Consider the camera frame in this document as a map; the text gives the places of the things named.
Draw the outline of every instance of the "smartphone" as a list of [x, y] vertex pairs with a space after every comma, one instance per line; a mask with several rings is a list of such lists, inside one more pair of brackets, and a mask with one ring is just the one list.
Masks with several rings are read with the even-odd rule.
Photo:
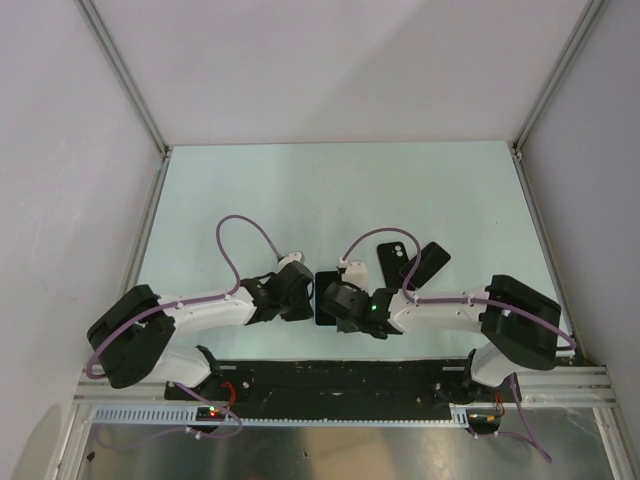
[[376, 251], [385, 286], [387, 288], [401, 288], [404, 277], [400, 276], [400, 269], [409, 262], [404, 243], [381, 243]]
[[[436, 242], [431, 242], [429, 245], [424, 247], [420, 252], [420, 264], [418, 265], [418, 269], [411, 277], [411, 281], [409, 282], [409, 290], [417, 290], [421, 288], [425, 283], [427, 283], [431, 278], [438, 273], [442, 267], [444, 267], [449, 260], [451, 260], [451, 255], [438, 245]], [[409, 274], [409, 270], [413, 267], [413, 264], [416, 261], [416, 257], [413, 257], [410, 262], [407, 262], [406, 265], [403, 265], [400, 268], [400, 277], [402, 281]]]

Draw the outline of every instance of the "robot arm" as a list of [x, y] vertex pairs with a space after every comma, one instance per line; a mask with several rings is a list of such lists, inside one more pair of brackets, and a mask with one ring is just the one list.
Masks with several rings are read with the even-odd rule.
[[156, 295], [148, 285], [127, 292], [88, 331], [96, 350], [141, 312], [144, 320], [116, 335], [98, 358], [113, 388], [141, 380], [200, 385], [215, 376], [215, 358], [204, 347], [179, 345], [180, 337], [215, 327], [285, 321], [313, 316], [308, 286], [313, 275], [300, 252], [279, 261], [278, 273], [241, 280], [233, 294], [212, 292], [197, 296]]
[[323, 310], [349, 322], [351, 331], [379, 339], [419, 330], [482, 334], [489, 342], [470, 353], [468, 380], [491, 388], [501, 385], [514, 372], [555, 367], [557, 335], [496, 305], [507, 303], [556, 328], [560, 306], [511, 277], [496, 275], [486, 287], [431, 299], [421, 297], [420, 303], [410, 301], [397, 289], [380, 288], [369, 295], [365, 277], [362, 262], [350, 262], [342, 281], [334, 282], [323, 295]]

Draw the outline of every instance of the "purple cable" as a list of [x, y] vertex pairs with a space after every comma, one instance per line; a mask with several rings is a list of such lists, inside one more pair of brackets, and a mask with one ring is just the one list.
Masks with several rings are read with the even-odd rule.
[[[222, 245], [221, 234], [220, 234], [222, 225], [225, 222], [227, 222], [228, 220], [231, 220], [231, 219], [234, 219], [234, 218], [235, 219], [239, 219], [239, 220], [244, 220], [245, 222], [248, 222], [251, 225], [253, 225], [254, 227], [256, 227], [258, 229], [258, 231], [262, 234], [262, 236], [265, 238], [265, 240], [269, 244], [269, 247], [271, 247], [271, 250], [273, 250], [273, 253], [275, 253], [276, 257], [278, 259], [282, 258], [282, 255], [280, 255], [280, 252], [278, 251], [276, 246], [271, 241], [271, 238], [269, 237], [267, 232], [265, 232], [264, 229], [260, 225], [258, 225], [255, 221], [251, 220], [248, 217], [245, 217], [244, 215], [227, 215], [222, 220], [220, 220], [218, 222], [218, 225], [216, 226], [216, 242], [218, 244], [218, 248], [220, 249], [220, 253], [222, 254], [222, 256], [224, 257], [225, 261], [227, 262], [227, 265], [229, 265], [229, 267], [231, 268], [231, 271], [233, 272], [233, 275], [234, 275], [234, 277], [236, 279], [236, 283], [231, 288], [231, 290], [229, 290], [226, 293], [221, 293], [221, 294], [218, 294], [218, 295], [212, 295], [212, 296], [207, 296], [207, 297], [198, 297], [198, 298], [192, 298], [192, 299], [189, 299], [189, 300], [185, 300], [185, 301], [183, 301], [183, 303], [185, 305], [192, 305], [192, 304], [195, 304], [195, 303], [204, 303], [204, 302], [212, 302], [212, 301], [215, 301], [215, 300], [221, 300], [221, 299], [225, 298], [225, 296], [227, 296], [227, 295], [233, 295], [240, 288], [240, 274], [238, 273], [238, 269], [234, 265], [234, 263], [231, 260], [231, 258], [229, 258], [229, 255], [227, 254], [226, 250], [224, 249], [224, 246]], [[91, 357], [89, 358], [89, 361], [87, 362], [87, 366], [86, 366], [87, 377], [89, 377], [91, 379], [94, 379], [94, 380], [101, 379], [101, 378], [106, 378], [106, 376], [107, 376], [106, 374], [94, 373], [93, 372], [93, 367], [99, 361], [100, 355], [102, 355], [102, 353], [107, 349], [107, 347], [109, 347], [109, 345], [111, 345], [116, 338], [118, 338], [120, 335], [122, 335], [122, 333], [124, 333], [125, 330], [127, 330], [129, 327], [131, 327], [135, 323], [139, 322], [140, 320], [142, 320], [142, 319], [144, 319], [144, 318], [146, 318], [146, 317], [148, 317], [150, 315], [153, 315], [154, 313], [163, 311], [163, 310], [168, 309], [168, 308], [174, 308], [176, 305], [178, 305], [178, 303], [179, 303], [178, 301], [169, 302], [169, 303], [165, 303], [163, 305], [158, 305], [156, 307], [153, 307], [153, 308], [150, 308], [148, 310], [145, 310], [144, 312], [139, 313], [138, 315], [134, 316], [130, 320], [127, 320], [120, 327], [118, 327], [116, 330], [114, 330], [113, 333], [111, 333], [111, 335], [109, 335], [98, 346], [98, 348], [96, 348], [96, 350], [93, 352], [93, 355], [91, 355]], [[176, 383], [175, 385], [178, 388], [182, 389], [184, 392], [186, 392], [189, 395], [191, 395], [196, 400], [199, 400], [200, 402], [203, 402], [206, 405], [211, 405], [213, 407], [216, 407], [218, 410], [220, 410], [225, 415], [228, 415], [231, 418], [233, 418], [237, 423], [237, 428], [234, 431], [232, 431], [230, 433], [226, 433], [226, 434], [215, 435], [215, 434], [210, 434], [210, 433], [205, 433], [205, 432], [197, 432], [197, 431], [194, 432], [193, 430], [191, 430], [191, 433], [194, 433], [195, 435], [199, 434], [200, 437], [207, 437], [207, 438], [230, 438], [230, 437], [233, 437], [233, 436], [239, 434], [242, 431], [242, 428], [243, 428], [242, 420], [240, 420], [240, 417], [238, 417], [231, 410], [229, 410], [226, 407], [223, 407], [222, 405], [219, 405], [217, 403], [211, 402], [210, 400], [207, 400], [206, 398], [198, 395], [192, 389], [182, 385], [181, 383]], [[183, 429], [182, 427], [169, 428], [167, 430], [163, 430], [161, 432], [158, 432], [155, 435], [151, 435], [151, 436], [149, 436], [149, 437], [147, 437], [147, 438], [145, 438], [143, 440], [140, 440], [139, 442], [135, 442], [135, 443], [132, 443], [132, 444], [129, 444], [129, 445], [125, 445], [124, 447], [114, 447], [114, 446], [105, 444], [104, 442], [102, 442], [102, 440], [100, 440], [99, 431], [100, 431], [100, 429], [97, 429], [95, 434], [94, 434], [94, 438], [95, 438], [96, 442], [98, 443], [98, 445], [100, 445], [101, 447], [103, 447], [105, 449], [109, 449], [109, 450], [127, 451], [127, 450], [131, 450], [131, 449], [140, 447], [140, 446], [146, 444], [147, 442], [155, 440], [156, 438], [163, 437], [165, 435], [169, 435], [169, 434], [172, 434], [172, 433], [183, 432], [183, 431], [185, 431], [185, 429]]]
[[471, 298], [471, 297], [467, 297], [467, 296], [457, 296], [457, 297], [440, 297], [440, 298], [419, 298], [419, 299], [415, 299], [411, 293], [409, 293], [409, 291], [407, 290], [408, 286], [409, 286], [409, 282], [411, 281], [411, 278], [413, 277], [413, 274], [416, 272], [416, 270], [418, 269], [418, 265], [420, 265], [420, 259], [421, 259], [421, 251], [420, 251], [420, 242], [418, 242], [418, 239], [413, 236], [411, 233], [409, 233], [406, 230], [403, 230], [402, 228], [396, 228], [396, 227], [382, 227], [382, 228], [376, 228], [374, 230], [371, 230], [363, 235], [360, 235], [360, 237], [358, 237], [358, 239], [353, 242], [351, 244], [351, 246], [347, 249], [347, 251], [345, 252], [345, 254], [343, 255], [343, 257], [341, 258], [341, 260], [346, 261], [347, 257], [351, 254], [351, 252], [353, 251], [354, 248], [356, 248], [358, 246], [358, 244], [360, 242], [362, 242], [362, 240], [364, 240], [367, 237], [370, 237], [371, 235], [375, 235], [376, 233], [381, 233], [381, 232], [396, 232], [396, 233], [401, 233], [402, 235], [405, 235], [406, 237], [409, 237], [411, 239], [411, 241], [413, 242], [413, 244], [416, 247], [416, 259], [413, 262], [413, 266], [411, 267], [411, 270], [409, 270], [409, 273], [407, 274], [407, 276], [404, 278], [404, 281], [402, 282], [402, 293], [404, 294], [405, 298], [410, 301], [410, 302], [416, 302], [419, 305], [434, 305], [434, 304], [459, 304], [459, 303], [478, 303], [478, 304], [482, 304], [482, 305], [488, 305], [488, 306], [492, 306], [492, 307], [497, 307], [497, 308], [501, 308], [503, 310], [509, 310], [513, 313], [516, 313], [518, 315], [521, 315], [525, 318], [527, 318], [528, 320], [531, 320], [532, 322], [540, 325], [543, 328], [546, 328], [547, 330], [553, 332], [554, 334], [556, 334], [558, 337], [562, 338], [563, 340], [565, 340], [569, 345], [567, 347], [560, 347], [558, 350], [574, 350], [576, 348], [576, 342], [573, 338], [571, 338], [570, 335], [568, 335], [567, 333], [563, 332], [562, 330], [560, 330], [558, 327], [556, 327], [555, 325], [551, 325], [549, 322], [543, 320], [542, 318], [533, 315], [532, 313], [527, 312], [526, 310], [523, 310], [521, 308], [518, 308], [514, 305], [509, 305], [503, 302], [499, 302], [497, 300], [491, 300], [491, 299], [485, 299], [485, 298]]
[[[216, 242], [218, 243], [218, 248], [220, 249], [220, 253], [224, 257], [225, 261], [227, 262], [227, 265], [229, 265], [229, 267], [231, 268], [231, 271], [233, 272], [234, 277], [236, 278], [236, 283], [231, 288], [231, 290], [229, 290], [227, 293], [221, 293], [221, 294], [218, 294], [218, 295], [212, 295], [212, 296], [208, 296], [208, 297], [192, 298], [192, 299], [189, 299], [189, 300], [185, 300], [183, 302], [185, 305], [193, 305], [194, 303], [204, 303], [204, 302], [212, 302], [212, 301], [215, 301], [215, 300], [221, 300], [226, 295], [233, 295], [240, 288], [240, 274], [238, 273], [238, 269], [236, 268], [234, 263], [231, 261], [231, 258], [229, 258], [229, 255], [227, 255], [227, 252], [225, 251], [224, 246], [222, 245], [222, 238], [221, 238], [221, 235], [220, 235], [220, 230], [222, 228], [222, 225], [225, 222], [227, 222], [228, 220], [231, 220], [233, 218], [237, 218], [239, 220], [244, 220], [245, 222], [248, 222], [251, 225], [253, 225], [254, 227], [256, 227], [258, 229], [258, 231], [262, 234], [262, 236], [265, 238], [265, 240], [267, 241], [269, 246], [271, 247], [271, 250], [273, 250], [273, 253], [276, 254], [276, 257], [277, 258], [281, 258], [282, 257], [282, 255], [280, 255], [280, 252], [278, 252], [278, 249], [275, 247], [275, 245], [271, 241], [271, 238], [269, 238], [269, 235], [267, 235], [267, 232], [265, 232], [264, 229], [260, 225], [258, 225], [256, 222], [254, 222], [250, 218], [245, 217], [244, 215], [227, 215], [226, 217], [224, 217], [222, 220], [220, 220], [218, 222], [218, 225], [216, 227]], [[144, 312], [139, 313], [138, 315], [134, 316], [130, 320], [127, 320], [125, 323], [120, 325], [120, 327], [118, 327], [116, 330], [114, 330], [111, 333], [111, 335], [109, 335], [104, 340], [104, 342], [102, 342], [98, 346], [98, 348], [95, 349], [95, 351], [93, 352], [93, 355], [91, 355], [91, 357], [89, 358], [89, 361], [87, 362], [87, 366], [86, 366], [87, 377], [89, 377], [89, 378], [91, 378], [93, 380], [106, 378], [107, 375], [104, 374], [104, 373], [102, 373], [102, 374], [93, 373], [93, 367], [94, 367], [94, 365], [96, 363], [98, 363], [100, 355], [102, 355], [102, 353], [107, 349], [107, 347], [109, 345], [111, 345], [116, 338], [118, 338], [120, 335], [122, 335], [125, 332], [125, 330], [127, 330], [132, 325], [138, 323], [140, 320], [143, 320], [146, 317], [148, 317], [149, 315], [153, 315], [154, 313], [158, 313], [158, 312], [160, 312], [162, 310], [166, 310], [168, 308], [174, 308], [176, 305], [178, 305], [178, 303], [179, 302], [177, 302], [177, 301], [169, 302], [169, 303], [165, 303], [163, 305], [158, 305], [156, 307], [150, 308], [148, 310], [145, 310]]]
[[108, 444], [106, 444], [106, 443], [104, 443], [102, 441], [102, 439], [100, 438], [100, 430], [102, 429], [102, 425], [100, 425], [94, 431], [94, 433], [92, 435], [92, 440], [95, 440], [95, 442], [98, 445], [100, 445], [102, 448], [104, 448], [106, 450], [113, 450], [113, 451], [116, 451], [116, 452], [126, 452], [126, 451], [129, 451], [129, 450], [133, 450], [135, 448], [141, 447], [143, 445], [146, 445], [147, 443], [155, 440], [156, 438], [164, 437], [165, 435], [170, 435], [170, 434], [173, 434], [173, 433], [182, 432], [182, 433], [192, 433], [194, 435], [200, 434], [201, 437], [206, 437], [206, 438], [230, 438], [230, 437], [234, 437], [234, 436], [238, 435], [242, 431], [242, 429], [244, 428], [243, 425], [242, 425], [242, 420], [240, 420], [240, 417], [238, 417], [238, 415], [236, 415], [231, 410], [229, 410], [229, 408], [224, 407], [222, 405], [219, 405], [216, 402], [212, 402], [211, 400], [207, 400], [206, 398], [204, 398], [201, 395], [199, 395], [196, 392], [194, 392], [189, 387], [185, 387], [181, 383], [176, 383], [175, 385], [176, 385], [176, 387], [180, 388], [185, 393], [188, 393], [189, 395], [191, 395], [196, 400], [201, 401], [205, 405], [210, 405], [212, 407], [216, 407], [218, 410], [220, 410], [225, 415], [229, 415], [231, 418], [233, 418], [235, 420], [235, 422], [237, 424], [236, 429], [233, 430], [232, 432], [225, 433], [225, 434], [212, 434], [212, 433], [201, 432], [201, 431], [195, 430], [195, 429], [186, 430], [185, 427], [175, 427], [175, 428], [168, 428], [166, 430], [162, 430], [161, 432], [158, 432], [158, 433], [150, 435], [150, 436], [148, 436], [146, 438], [143, 438], [142, 440], [140, 440], [138, 442], [130, 443], [130, 444], [124, 445], [124, 446], [114, 446], [114, 445], [108, 445]]
[[515, 432], [498, 432], [498, 435], [494, 435], [493, 433], [487, 433], [487, 434], [478, 434], [476, 433], [476, 431], [473, 429], [473, 427], [471, 425], [469, 425], [469, 433], [471, 433], [473, 436], [478, 436], [478, 437], [508, 437], [508, 438], [515, 438], [516, 440], [520, 440], [521, 442], [525, 442], [528, 443], [529, 445], [531, 445], [533, 448], [535, 448], [536, 450], [538, 450], [538, 452], [540, 452], [540, 455], [542, 455], [542, 458], [545, 459], [545, 461], [547, 463], [552, 463], [553, 459], [551, 458], [551, 455], [549, 455], [549, 453], [542, 447], [542, 445], [540, 445], [540, 442], [538, 441], [538, 439], [536, 438], [535, 434], [533, 433], [533, 430], [531, 428], [531, 425], [529, 425], [529, 422], [527, 421], [527, 418], [524, 416], [524, 411], [522, 410], [522, 405], [520, 404], [520, 400], [518, 400], [518, 392], [516, 390], [516, 380], [515, 380], [516, 374], [512, 373], [511, 375], [509, 375], [509, 384], [511, 387], [511, 393], [513, 394], [513, 399], [515, 400], [516, 403], [516, 407], [518, 408], [518, 414], [520, 415], [520, 419], [522, 420], [522, 424], [524, 425], [524, 428], [526, 428], [527, 433], [529, 434], [529, 438], [525, 437], [524, 435], [521, 435], [519, 433], [515, 433]]

